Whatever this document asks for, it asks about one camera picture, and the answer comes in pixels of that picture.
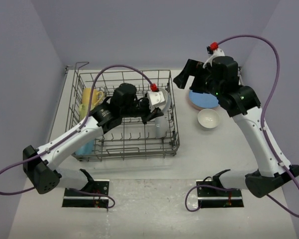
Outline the blue plastic plate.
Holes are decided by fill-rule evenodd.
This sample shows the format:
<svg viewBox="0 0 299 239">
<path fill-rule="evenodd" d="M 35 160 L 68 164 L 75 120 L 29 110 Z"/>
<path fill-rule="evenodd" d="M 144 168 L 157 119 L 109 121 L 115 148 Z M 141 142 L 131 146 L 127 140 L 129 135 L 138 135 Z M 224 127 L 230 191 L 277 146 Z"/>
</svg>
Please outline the blue plastic plate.
<svg viewBox="0 0 299 239">
<path fill-rule="evenodd" d="M 207 93 L 195 93 L 189 90 L 189 101 L 197 108 L 211 109 L 219 106 L 218 99 Z"/>
</svg>

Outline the grey wire dish rack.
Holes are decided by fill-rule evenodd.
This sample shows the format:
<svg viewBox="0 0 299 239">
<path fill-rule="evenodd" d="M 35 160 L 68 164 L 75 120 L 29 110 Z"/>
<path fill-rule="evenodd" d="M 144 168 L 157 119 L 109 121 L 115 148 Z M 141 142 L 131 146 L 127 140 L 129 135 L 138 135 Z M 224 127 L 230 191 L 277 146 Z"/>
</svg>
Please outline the grey wire dish rack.
<svg viewBox="0 0 299 239">
<path fill-rule="evenodd" d="M 171 96 L 169 110 L 164 113 L 168 120 L 168 131 L 164 138 L 155 137 L 155 119 L 143 124 L 141 118 L 124 118 L 121 125 L 112 129 L 94 142 L 90 155 L 72 154 L 78 161 L 102 161 L 105 159 L 130 159 L 174 156 L 180 146 L 177 115 L 175 107 L 172 73 L 170 70 L 143 70 L 140 75 L 128 69 L 110 69 L 101 74 L 95 88 L 103 91 L 105 97 L 112 96 L 122 83 L 133 84 L 137 88 L 137 97 L 141 98 L 150 90 L 150 83 L 165 88 Z"/>
</svg>

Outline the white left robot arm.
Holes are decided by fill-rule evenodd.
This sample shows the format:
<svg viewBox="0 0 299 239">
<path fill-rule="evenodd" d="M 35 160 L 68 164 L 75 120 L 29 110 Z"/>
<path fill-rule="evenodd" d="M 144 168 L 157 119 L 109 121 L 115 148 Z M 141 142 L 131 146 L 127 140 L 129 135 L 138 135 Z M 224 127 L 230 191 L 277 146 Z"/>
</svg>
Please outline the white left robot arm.
<svg viewBox="0 0 299 239">
<path fill-rule="evenodd" d="M 65 170 L 59 167 L 60 164 L 88 142 L 121 125 L 124 118 L 140 118 L 147 124 L 164 117 L 170 105 L 170 94 L 158 88 L 138 69 L 126 68 L 137 72 L 149 83 L 149 91 L 143 97 L 137 97 L 137 88 L 133 84 L 122 83 L 112 96 L 96 106 L 89 101 L 86 116 L 63 135 L 38 148 L 30 145 L 23 150 L 23 171 L 39 194 L 62 187 L 83 196 L 98 197 L 94 189 L 96 182 L 86 170 Z"/>
</svg>

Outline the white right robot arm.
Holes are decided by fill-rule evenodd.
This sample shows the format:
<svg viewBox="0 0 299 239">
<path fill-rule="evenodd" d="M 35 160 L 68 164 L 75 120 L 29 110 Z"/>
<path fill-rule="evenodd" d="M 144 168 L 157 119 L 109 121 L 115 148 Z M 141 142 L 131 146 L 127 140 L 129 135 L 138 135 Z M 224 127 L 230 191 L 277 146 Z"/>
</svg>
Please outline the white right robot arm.
<svg viewBox="0 0 299 239">
<path fill-rule="evenodd" d="M 292 164 L 277 145 L 264 119 L 264 109 L 255 91 L 239 83 L 238 64 L 230 56 L 217 56 L 210 63 L 188 60 L 185 77 L 192 76 L 190 87 L 196 93 L 208 93 L 238 125 L 257 163 L 249 173 L 227 169 L 214 176 L 212 190 L 222 196 L 229 189 L 247 189 L 257 198 L 295 181 L 299 165 Z"/>
</svg>

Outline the yellow ceramic mug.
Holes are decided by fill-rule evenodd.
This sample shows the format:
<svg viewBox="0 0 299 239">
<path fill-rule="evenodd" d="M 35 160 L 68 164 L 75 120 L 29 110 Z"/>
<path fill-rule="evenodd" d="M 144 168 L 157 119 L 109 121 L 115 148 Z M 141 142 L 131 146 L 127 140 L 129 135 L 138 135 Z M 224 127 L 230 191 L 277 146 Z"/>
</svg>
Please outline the yellow ceramic mug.
<svg viewBox="0 0 299 239">
<path fill-rule="evenodd" d="M 92 105 L 98 105 L 104 98 L 104 92 L 98 91 L 94 88 L 84 88 L 82 94 L 82 104 L 89 104 L 90 98 L 92 99 Z"/>
</svg>

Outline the yellow-green plastic cup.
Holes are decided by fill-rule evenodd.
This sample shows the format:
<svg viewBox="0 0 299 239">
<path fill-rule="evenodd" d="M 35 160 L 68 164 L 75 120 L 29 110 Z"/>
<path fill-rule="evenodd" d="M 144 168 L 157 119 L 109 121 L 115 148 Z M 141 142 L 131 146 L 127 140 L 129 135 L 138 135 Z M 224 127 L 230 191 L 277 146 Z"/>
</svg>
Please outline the yellow-green plastic cup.
<svg viewBox="0 0 299 239">
<path fill-rule="evenodd" d="M 79 121 L 82 121 L 86 117 L 89 116 L 88 106 L 89 106 L 89 104 L 80 104 L 80 106 L 79 106 Z"/>
</svg>

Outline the blue plastic cup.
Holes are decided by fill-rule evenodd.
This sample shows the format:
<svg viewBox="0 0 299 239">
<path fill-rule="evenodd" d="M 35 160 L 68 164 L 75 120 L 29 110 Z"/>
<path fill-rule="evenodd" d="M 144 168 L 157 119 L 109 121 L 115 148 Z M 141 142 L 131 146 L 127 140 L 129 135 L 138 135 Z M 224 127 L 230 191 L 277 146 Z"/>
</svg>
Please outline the blue plastic cup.
<svg viewBox="0 0 299 239">
<path fill-rule="evenodd" d="M 75 151 L 75 155 L 82 156 L 82 155 L 90 155 L 94 150 L 94 142 L 95 140 L 91 140 L 90 142 L 81 146 L 78 150 Z"/>
</svg>

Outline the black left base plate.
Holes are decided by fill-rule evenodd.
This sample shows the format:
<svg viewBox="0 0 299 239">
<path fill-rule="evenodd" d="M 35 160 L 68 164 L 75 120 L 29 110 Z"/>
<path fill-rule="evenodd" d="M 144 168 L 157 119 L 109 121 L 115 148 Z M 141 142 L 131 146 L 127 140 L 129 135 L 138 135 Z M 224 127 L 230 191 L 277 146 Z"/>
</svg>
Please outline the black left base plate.
<svg viewBox="0 0 299 239">
<path fill-rule="evenodd" d="M 110 180 L 100 179 L 94 181 L 93 185 L 82 190 L 89 194 L 102 194 L 101 197 L 93 197 L 82 192 L 76 192 L 66 188 L 64 191 L 62 207 L 63 208 L 105 208 L 109 207 L 110 199 L 104 197 L 109 193 Z"/>
</svg>

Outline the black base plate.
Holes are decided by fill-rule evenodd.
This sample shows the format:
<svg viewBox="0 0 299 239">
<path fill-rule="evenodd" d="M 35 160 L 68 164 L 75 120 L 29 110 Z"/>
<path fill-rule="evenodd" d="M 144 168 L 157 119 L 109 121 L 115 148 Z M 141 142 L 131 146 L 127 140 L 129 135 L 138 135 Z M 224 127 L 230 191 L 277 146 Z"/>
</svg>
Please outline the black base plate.
<svg viewBox="0 0 299 239">
<path fill-rule="evenodd" d="M 197 188 L 198 206 L 204 208 L 243 208 L 240 190 L 219 191 L 208 187 Z"/>
<path fill-rule="evenodd" d="M 105 208 L 109 207 L 110 199 L 104 197 L 109 193 L 110 180 L 100 179 L 94 181 L 93 185 L 82 190 L 89 194 L 102 194 L 101 197 L 93 197 L 82 192 L 76 192 L 66 188 L 64 191 L 62 207 L 63 208 Z"/>
</svg>

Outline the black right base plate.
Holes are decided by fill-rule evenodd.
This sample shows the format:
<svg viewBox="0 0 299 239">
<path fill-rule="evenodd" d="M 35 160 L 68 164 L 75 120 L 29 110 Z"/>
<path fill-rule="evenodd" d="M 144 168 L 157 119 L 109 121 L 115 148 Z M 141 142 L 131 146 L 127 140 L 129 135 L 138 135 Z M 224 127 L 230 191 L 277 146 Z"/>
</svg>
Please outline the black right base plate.
<svg viewBox="0 0 299 239">
<path fill-rule="evenodd" d="M 197 188 L 198 206 L 204 208 L 243 208 L 240 190 L 219 191 L 208 187 Z"/>
</svg>

